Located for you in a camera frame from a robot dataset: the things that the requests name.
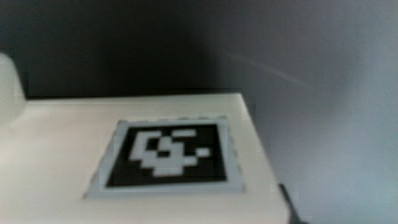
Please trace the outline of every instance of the white object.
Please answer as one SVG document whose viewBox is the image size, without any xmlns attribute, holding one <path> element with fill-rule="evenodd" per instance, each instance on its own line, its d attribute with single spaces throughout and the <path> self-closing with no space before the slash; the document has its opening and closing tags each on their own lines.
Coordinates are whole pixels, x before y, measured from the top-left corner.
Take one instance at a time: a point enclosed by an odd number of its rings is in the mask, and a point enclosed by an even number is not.
<svg viewBox="0 0 398 224">
<path fill-rule="evenodd" d="M 17 73 L 11 61 L 3 58 L 3 63 L 0 85 L 10 87 Z M 3 223 L 289 223 L 241 94 L 38 100 L 27 102 L 26 110 L 24 98 L 15 99 L 10 88 L 0 88 L 0 95 L 0 120 L 8 122 L 0 126 Z M 230 119 L 246 193 L 84 199 L 118 121 L 203 115 L 226 115 Z"/>
<path fill-rule="evenodd" d="M 26 103 L 15 63 L 0 53 L 0 125 L 18 117 Z"/>
</svg>

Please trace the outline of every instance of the table surface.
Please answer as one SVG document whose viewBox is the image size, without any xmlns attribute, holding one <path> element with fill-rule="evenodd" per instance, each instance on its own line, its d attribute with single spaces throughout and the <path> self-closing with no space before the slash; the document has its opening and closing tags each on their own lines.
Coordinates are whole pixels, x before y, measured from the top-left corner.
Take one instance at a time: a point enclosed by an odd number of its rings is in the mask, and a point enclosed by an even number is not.
<svg viewBox="0 0 398 224">
<path fill-rule="evenodd" d="M 244 193 L 84 199 L 120 120 L 225 115 Z M 29 101 L 0 127 L 0 223 L 289 223 L 289 206 L 241 94 Z"/>
</svg>

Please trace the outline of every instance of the black square marker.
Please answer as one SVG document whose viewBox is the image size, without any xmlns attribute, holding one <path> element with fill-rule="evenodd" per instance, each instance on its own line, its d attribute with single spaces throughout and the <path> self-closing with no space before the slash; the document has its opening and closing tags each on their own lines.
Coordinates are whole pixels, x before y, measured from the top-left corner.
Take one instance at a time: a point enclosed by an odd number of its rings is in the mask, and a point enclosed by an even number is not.
<svg viewBox="0 0 398 224">
<path fill-rule="evenodd" d="M 210 181 L 226 181 L 217 125 L 130 127 L 107 187 Z"/>
<path fill-rule="evenodd" d="M 88 196 L 242 190 L 228 120 L 123 121 Z"/>
</svg>

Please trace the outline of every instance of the white table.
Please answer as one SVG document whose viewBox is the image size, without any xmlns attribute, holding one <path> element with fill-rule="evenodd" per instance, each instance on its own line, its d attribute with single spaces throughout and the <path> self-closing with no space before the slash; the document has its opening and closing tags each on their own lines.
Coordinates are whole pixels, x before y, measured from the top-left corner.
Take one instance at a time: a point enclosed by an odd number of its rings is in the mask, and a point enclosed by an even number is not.
<svg viewBox="0 0 398 224">
<path fill-rule="evenodd" d="M 118 121 L 212 115 L 230 119 L 246 192 L 84 199 Z M 0 126 L 0 223 L 287 224 L 289 216 L 241 94 L 27 102 Z"/>
</svg>

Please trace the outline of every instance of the gray wall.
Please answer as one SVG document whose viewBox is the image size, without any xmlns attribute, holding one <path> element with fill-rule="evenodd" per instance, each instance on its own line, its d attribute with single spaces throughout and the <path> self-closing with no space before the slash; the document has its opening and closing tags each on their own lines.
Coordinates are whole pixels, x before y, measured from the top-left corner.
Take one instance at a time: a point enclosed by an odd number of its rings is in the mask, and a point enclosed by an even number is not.
<svg viewBox="0 0 398 224">
<path fill-rule="evenodd" d="M 315 224 L 398 223 L 398 2 L 196 7 L 281 182 Z"/>
<path fill-rule="evenodd" d="M 398 2 L 59 2 L 0 0 L 31 97 L 242 91 L 303 219 L 397 224 Z"/>
</svg>

